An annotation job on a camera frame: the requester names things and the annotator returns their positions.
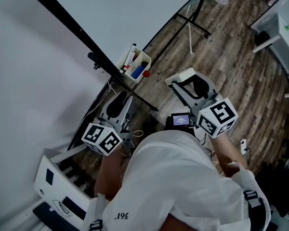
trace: white table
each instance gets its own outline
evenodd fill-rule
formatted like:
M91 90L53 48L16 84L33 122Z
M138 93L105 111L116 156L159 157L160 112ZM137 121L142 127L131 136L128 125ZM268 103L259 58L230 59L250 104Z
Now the white table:
M256 53L264 47L270 46L270 49L284 67L289 78L289 30L285 29L287 23L276 13L271 16L269 20L265 21L266 26L261 29L270 36L270 39L252 50Z
M252 50L252 52L256 53L279 39L283 39L289 47L289 30L286 30L285 26L287 26L286 22L280 16L280 14L277 14L276 20L264 29L271 38L266 42L262 43L261 45L257 46L255 49Z

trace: white box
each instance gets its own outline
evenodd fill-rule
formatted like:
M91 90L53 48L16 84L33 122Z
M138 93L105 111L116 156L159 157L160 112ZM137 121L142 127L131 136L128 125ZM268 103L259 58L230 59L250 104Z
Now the white box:
M212 138L216 138L229 130L237 118L236 110L230 100L225 98L200 110L197 125L202 127Z
M92 150L103 155L110 155L122 142L113 128L90 123L81 140Z
M144 53L142 50L138 49L137 47L135 48L134 52L136 52L136 54L138 54L138 56L135 59L135 61L132 62L132 64L128 68L128 70L126 70L126 72L124 73L124 76L126 76L132 82L139 83L140 80L142 80L142 78L144 77L143 76L144 71L149 70L151 67L151 58L146 53ZM129 51L127 51L116 64L117 69L121 70L122 73L123 73L122 69L124 68L124 62L125 62L125 59L126 59L128 53L129 53ZM142 62L147 62L148 65L145 67L145 69L142 71L142 73L138 76L138 78L134 79L131 75Z

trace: black pole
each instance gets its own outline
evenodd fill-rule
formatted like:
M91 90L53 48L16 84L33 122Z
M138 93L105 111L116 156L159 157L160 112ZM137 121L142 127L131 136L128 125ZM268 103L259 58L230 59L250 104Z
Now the black pole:
M188 18L189 20L194 16L194 14L197 12L195 10L192 15ZM182 31L182 29L186 26L188 21L186 20L183 25L179 28L179 30L172 36L172 38L168 41L168 43L163 47L163 49L158 53L158 55L154 58L154 60L151 63L151 67L157 62L157 60L160 58L160 56L164 53L164 51L169 47L169 45L173 42L173 40L178 36L178 34Z
M183 15L181 15L181 14L179 14L179 13L177 13L177 14L175 14L175 15L178 16L178 17L180 17L180 18L182 18L182 19L184 19L184 20L186 20L186 21L188 21L188 22L191 23L192 25L198 27L201 31L203 31L204 33L206 33L206 35L208 35L208 36L211 35L211 33L208 32L206 29L204 29L203 27L199 26L197 23L193 22L192 20L186 18L185 16L183 16Z
M97 65L102 66L103 62L101 61L101 59L99 59L93 52L88 53L88 57L94 61ZM119 74L119 71L114 72L114 74L112 74L112 77L115 79L115 81L121 85L122 87L124 87L125 89L129 90L131 93L133 93L133 95L135 95L138 99L140 99L141 101L143 101L146 105L148 105L151 110L154 111L158 111L158 109L153 106L152 104L150 104L148 101L146 101L145 99L143 99L142 97L138 96L138 94L136 94L120 77L117 76L117 74Z
M200 12L200 9L201 9L201 7L202 7L202 5L203 5L203 2L204 2L204 0L200 0L200 2L199 2L199 4L198 4L198 7L197 7L197 9L196 9L196 13L194 14L194 17L193 17L193 19L192 19L193 22L195 22L198 14L199 14L199 12Z
M188 1L178 10L178 12L181 11L181 9L184 8L190 1L191 1L191 0L188 0ZM176 14L177 14L178 12L176 12L176 13L173 15L173 17L171 17L171 18L168 20L168 22L171 21L171 20L176 16ZM168 22L166 22L165 25L164 25L164 26L153 36L153 38L146 44L146 46L143 48L143 51L151 44L151 42L156 38L156 36L165 28L165 26L168 24Z
M74 18L65 10L65 8L57 0L37 0L39 1L50 13L52 13L63 25L65 25L77 38L79 38L92 52L94 58L101 68L110 74L119 85L130 91L135 97L143 101L152 110L158 111L156 107L138 96L123 80L119 70L104 54L104 52L95 44L89 35L81 28L81 26L74 20Z

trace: white board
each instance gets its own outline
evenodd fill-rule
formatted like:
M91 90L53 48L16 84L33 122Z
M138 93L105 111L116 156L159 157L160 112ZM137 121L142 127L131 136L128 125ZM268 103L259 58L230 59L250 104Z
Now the white board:
M58 0L115 64L133 43L143 49L188 0Z
M51 181L47 181L47 172L52 175ZM80 229L83 220L79 218L68 207L64 206L63 200L68 197L81 210L87 212L91 198L81 192L78 187L69 181L63 172L49 160L46 156L42 157L39 170L34 182L34 190L40 197L48 203L59 216Z

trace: person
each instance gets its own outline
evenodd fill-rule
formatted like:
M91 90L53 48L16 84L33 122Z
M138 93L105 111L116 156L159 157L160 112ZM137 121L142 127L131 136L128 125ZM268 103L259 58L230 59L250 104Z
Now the person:
M270 207L244 157L225 133L210 140L224 176L199 141L178 130L146 137L132 155L122 185L120 149L104 156L92 200L93 215L102 222L99 230L247 231L246 188L263 200L265 230ZM103 197L100 208L97 202Z

